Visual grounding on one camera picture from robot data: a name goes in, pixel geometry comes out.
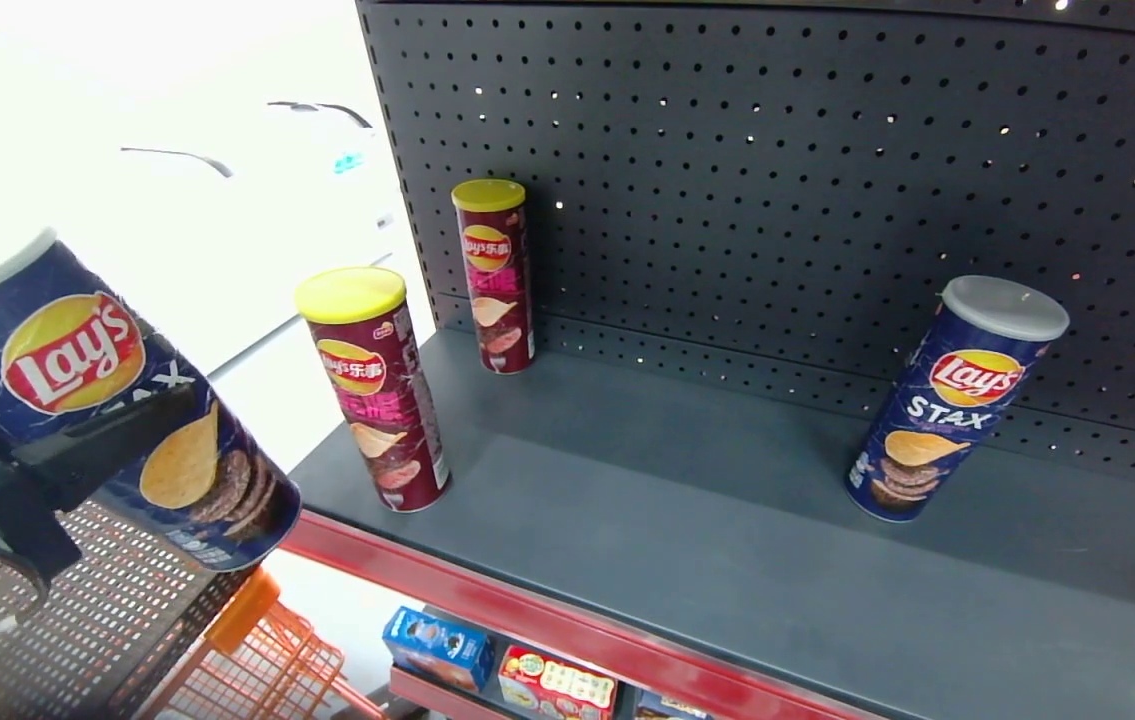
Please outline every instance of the black cable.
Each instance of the black cable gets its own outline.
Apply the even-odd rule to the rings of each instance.
[[[37,611],[42,610],[42,606],[47,604],[47,597],[51,594],[51,585],[47,583],[47,579],[42,577],[42,574],[37,572],[37,568],[32,561],[28,561],[26,556],[17,555],[17,553],[0,547],[0,562],[3,566],[17,571],[22,575],[24,579],[30,580],[35,589],[35,597],[17,614],[15,614],[15,620],[17,623],[24,623],[24,621],[32,618]]]

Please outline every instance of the store shelf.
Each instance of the store shelf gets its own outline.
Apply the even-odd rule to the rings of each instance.
[[[464,717],[466,720],[508,720],[510,717],[518,717],[397,665],[389,669],[389,692],[445,717]]]
[[[424,678],[424,676],[395,665],[390,669],[389,673],[389,689],[394,694],[411,700],[421,708],[429,708],[447,717],[463,717],[466,720],[471,719],[471,717],[480,720],[485,717],[524,717],[527,720],[544,719],[544,715],[540,715],[536,710],[511,705],[511,703],[504,700],[501,692],[501,683],[497,679],[497,673],[501,670],[501,660],[504,658],[504,653],[508,651],[508,644],[512,642],[511,638],[504,637],[504,635],[495,633],[490,628],[484,628],[481,625],[470,623],[466,619],[459,618],[438,606],[426,606],[424,611],[427,614],[435,616],[435,618],[442,618],[453,623],[476,629],[478,633],[488,634],[491,642],[495,643],[495,659],[497,659],[497,662],[495,662],[495,667],[491,670],[490,679],[488,679],[488,683],[479,693],[470,693],[449,687],[448,685],[436,683],[434,679]],[[454,708],[464,708],[465,712],[456,712]],[[622,684],[619,687],[614,712],[616,712],[617,719],[623,720],[634,715],[634,688],[630,687],[630,685]]]
[[[984,447],[896,527],[841,486],[861,420],[552,352],[495,377],[452,330],[422,360],[448,496],[385,511],[337,428],[293,551],[715,714],[1135,715],[1133,482]]]

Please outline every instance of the gray shelf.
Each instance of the gray shelf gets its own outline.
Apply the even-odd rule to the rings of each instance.
[[[497,377],[453,330],[422,361],[448,495],[385,511],[337,428],[310,509],[884,714],[1135,717],[1134,482],[984,447],[896,527],[842,489],[864,420],[564,354]]]

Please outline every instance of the yellow lid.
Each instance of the yellow lid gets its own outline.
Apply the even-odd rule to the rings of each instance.
[[[343,325],[388,313],[406,296],[407,284],[393,270],[337,268],[296,287],[296,310],[312,323]]]
[[[452,190],[452,202],[470,214],[498,214],[527,200],[527,190],[513,181],[480,178],[465,181]]]

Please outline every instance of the small product box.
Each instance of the small product box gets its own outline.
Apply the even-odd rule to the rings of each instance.
[[[495,646],[484,633],[400,606],[381,635],[395,664],[479,692],[491,676]]]
[[[616,680],[538,650],[508,646],[501,661],[504,701],[554,720],[612,720]]]
[[[634,720],[713,720],[713,715],[684,702],[641,690],[634,703]]]

